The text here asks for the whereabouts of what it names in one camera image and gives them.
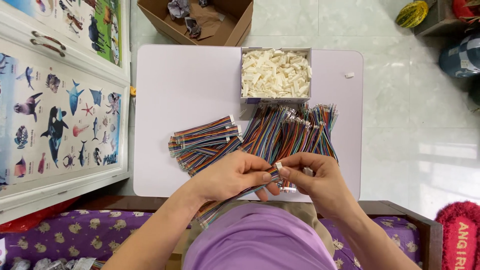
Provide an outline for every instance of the cabinet door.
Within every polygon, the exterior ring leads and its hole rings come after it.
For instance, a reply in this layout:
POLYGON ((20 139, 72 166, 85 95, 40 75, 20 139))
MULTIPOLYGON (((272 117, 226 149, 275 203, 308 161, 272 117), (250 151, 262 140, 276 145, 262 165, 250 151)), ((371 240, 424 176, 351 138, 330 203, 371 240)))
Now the cabinet door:
POLYGON ((128 177, 128 93, 0 37, 0 223, 128 177))
POLYGON ((123 8, 128 6, 126 2, 0 0, 0 31, 22 32, 21 37, 10 38, 25 44, 30 39, 48 44, 65 55, 61 57, 59 53, 52 53, 54 59, 73 66, 99 68, 129 84, 129 12, 123 8))

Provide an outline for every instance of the brown paper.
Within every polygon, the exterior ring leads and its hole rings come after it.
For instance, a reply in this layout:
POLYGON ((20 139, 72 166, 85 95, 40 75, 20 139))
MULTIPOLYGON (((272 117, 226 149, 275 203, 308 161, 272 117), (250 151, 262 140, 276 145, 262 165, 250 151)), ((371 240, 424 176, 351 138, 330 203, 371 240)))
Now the brown paper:
POLYGON ((202 28, 198 40, 215 35, 216 31, 222 24, 214 6, 206 6, 202 8, 197 3, 191 3, 190 17, 194 18, 202 28))

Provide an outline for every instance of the wooden bed frame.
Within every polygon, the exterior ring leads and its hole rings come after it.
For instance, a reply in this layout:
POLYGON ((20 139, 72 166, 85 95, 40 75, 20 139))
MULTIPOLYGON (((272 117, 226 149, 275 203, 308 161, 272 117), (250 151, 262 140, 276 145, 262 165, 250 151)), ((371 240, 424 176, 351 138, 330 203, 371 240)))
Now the wooden bed frame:
MULTIPOLYGON (((83 195, 69 210, 123 210, 153 213, 167 198, 139 196, 104 196, 95 192, 83 195)), ((442 268, 443 228, 438 222, 423 217, 390 201, 359 201, 370 218, 395 216, 413 223, 420 231, 420 258, 425 270, 442 268)))

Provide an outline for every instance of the starfish illustration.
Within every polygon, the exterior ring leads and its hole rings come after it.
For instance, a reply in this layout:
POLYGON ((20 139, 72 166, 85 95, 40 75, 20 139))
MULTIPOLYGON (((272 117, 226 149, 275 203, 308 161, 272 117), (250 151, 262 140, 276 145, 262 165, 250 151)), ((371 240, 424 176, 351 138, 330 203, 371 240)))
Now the starfish illustration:
POLYGON ((93 115, 92 112, 90 111, 93 107, 89 108, 87 103, 85 103, 85 105, 87 106, 87 108, 82 109, 82 110, 86 111, 85 116, 87 116, 89 113, 90 113, 90 115, 93 115))

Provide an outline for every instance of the red fluffy mat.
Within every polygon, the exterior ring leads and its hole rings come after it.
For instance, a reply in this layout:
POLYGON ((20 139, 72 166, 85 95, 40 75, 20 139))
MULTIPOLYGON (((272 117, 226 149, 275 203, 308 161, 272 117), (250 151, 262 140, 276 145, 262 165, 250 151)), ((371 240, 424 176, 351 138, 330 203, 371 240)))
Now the red fluffy mat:
POLYGON ((449 204, 435 221, 444 226, 442 270, 480 270, 480 206, 449 204))

